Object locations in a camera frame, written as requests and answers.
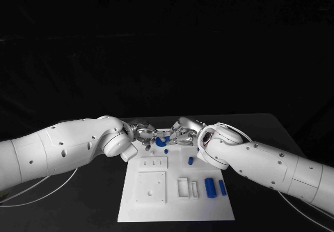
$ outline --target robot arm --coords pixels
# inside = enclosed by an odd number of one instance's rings
[[[222,123],[205,127],[198,157],[221,169],[231,165],[245,178],[334,214],[334,168],[260,142],[245,143],[238,132]]]
[[[31,135],[0,142],[0,191],[36,179],[65,173],[91,163],[100,154],[137,155],[131,144],[134,127],[116,117],[59,123]]]

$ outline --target black table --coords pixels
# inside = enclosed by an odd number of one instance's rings
[[[208,125],[226,123],[258,142],[304,156],[281,123],[271,114],[189,116]],[[170,128],[179,116],[150,117],[156,128]],[[26,206],[0,208],[2,231],[326,231],[293,209],[277,191],[244,178],[229,167],[224,170],[237,221],[118,223],[127,163],[121,157],[100,155],[77,171],[61,190]],[[72,172],[52,176],[35,189],[5,205],[21,204],[48,194]],[[38,180],[15,187],[13,193]]]

